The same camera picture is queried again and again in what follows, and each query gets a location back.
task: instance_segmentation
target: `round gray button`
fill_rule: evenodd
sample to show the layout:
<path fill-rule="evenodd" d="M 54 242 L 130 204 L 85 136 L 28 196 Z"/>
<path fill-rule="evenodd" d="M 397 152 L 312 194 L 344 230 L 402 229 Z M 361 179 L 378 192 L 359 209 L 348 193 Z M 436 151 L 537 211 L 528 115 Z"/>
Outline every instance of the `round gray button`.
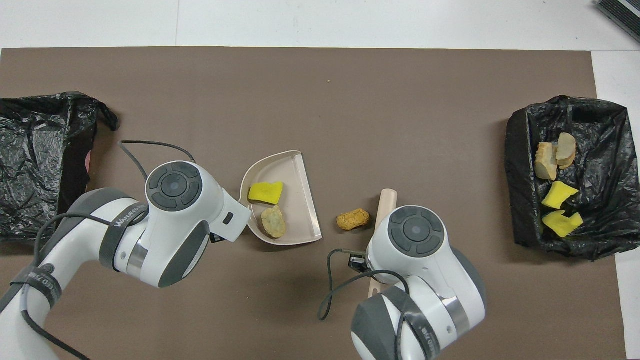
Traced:
<path fill-rule="evenodd" d="M 187 179 L 179 174 L 170 174 L 162 180 L 161 188 L 167 196 L 180 196 L 187 190 Z"/>
<path fill-rule="evenodd" d="M 410 218 L 404 223 L 404 235 L 411 241 L 420 242 L 429 237 L 429 222 L 424 218 Z"/>

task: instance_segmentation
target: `trash bag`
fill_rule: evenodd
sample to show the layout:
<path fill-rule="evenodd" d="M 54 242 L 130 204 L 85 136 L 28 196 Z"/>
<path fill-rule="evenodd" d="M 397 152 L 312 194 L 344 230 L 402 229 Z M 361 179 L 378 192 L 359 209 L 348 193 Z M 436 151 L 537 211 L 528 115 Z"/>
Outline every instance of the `trash bag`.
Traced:
<path fill-rule="evenodd" d="M 105 104 L 79 92 L 0 99 L 0 243 L 35 240 L 85 193 L 98 119 L 118 128 Z"/>
<path fill-rule="evenodd" d="M 541 205 L 552 181 L 536 177 L 534 160 L 540 142 L 557 142 L 563 132 L 575 137 L 577 152 L 556 181 L 579 192 L 561 209 L 580 213 L 584 223 L 560 238 L 541 221 L 555 211 Z M 516 111 L 507 124 L 505 169 L 515 243 L 592 261 L 640 245 L 636 147 L 625 107 L 559 96 Z"/>

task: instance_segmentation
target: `white floor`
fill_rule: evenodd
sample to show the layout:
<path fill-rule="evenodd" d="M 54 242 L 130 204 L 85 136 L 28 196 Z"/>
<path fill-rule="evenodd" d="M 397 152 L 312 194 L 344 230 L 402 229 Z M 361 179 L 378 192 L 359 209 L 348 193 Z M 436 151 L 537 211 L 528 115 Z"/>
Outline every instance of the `white floor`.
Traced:
<path fill-rule="evenodd" d="M 640 43 L 590 0 L 0 0 L 0 51 L 176 45 L 593 51 L 598 97 L 629 108 L 640 144 Z M 616 264 L 640 358 L 640 249 Z"/>

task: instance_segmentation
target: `wooden handle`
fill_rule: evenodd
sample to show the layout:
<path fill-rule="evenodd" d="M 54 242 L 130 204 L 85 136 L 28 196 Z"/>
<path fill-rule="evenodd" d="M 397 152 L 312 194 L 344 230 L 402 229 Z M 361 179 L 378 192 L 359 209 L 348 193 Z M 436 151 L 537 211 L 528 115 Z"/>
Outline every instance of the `wooden handle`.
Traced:
<path fill-rule="evenodd" d="M 383 189 L 380 193 L 380 203 L 378 204 L 378 214 L 376 215 L 376 230 L 380 226 L 382 219 L 387 217 L 396 208 L 398 193 L 392 189 Z M 369 296 L 380 292 L 381 284 L 373 278 L 369 281 Z"/>

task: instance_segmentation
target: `brown table surface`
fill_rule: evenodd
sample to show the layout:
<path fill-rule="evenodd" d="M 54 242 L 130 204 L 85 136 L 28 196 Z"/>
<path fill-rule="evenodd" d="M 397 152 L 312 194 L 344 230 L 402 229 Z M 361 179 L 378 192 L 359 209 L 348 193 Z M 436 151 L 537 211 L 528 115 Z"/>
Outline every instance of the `brown table surface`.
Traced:
<path fill-rule="evenodd" d="M 373 232 L 344 233 L 335 217 L 360 207 L 375 215 L 383 188 L 398 191 L 399 205 L 436 211 L 486 283 L 485 321 L 441 359 L 625 357 L 614 258 L 590 263 L 515 245 L 503 168 L 514 111 L 559 94 L 596 97 L 589 53 L 3 49 L 0 84 L 0 97 L 77 90 L 106 103 L 122 126 L 101 129 L 90 188 L 137 199 L 143 179 L 117 140 L 185 147 L 233 196 L 256 161 L 303 153 L 322 240 L 276 247 L 247 229 L 161 290 L 84 265 L 46 329 L 92 358 L 358 358 L 349 326 L 368 281 L 339 294 L 327 321 L 316 311 L 327 253 L 364 250 Z M 131 148 L 149 169 L 182 158 Z M 28 257 L 0 261 L 6 284 Z M 345 256 L 334 264 L 337 282 L 355 274 Z"/>

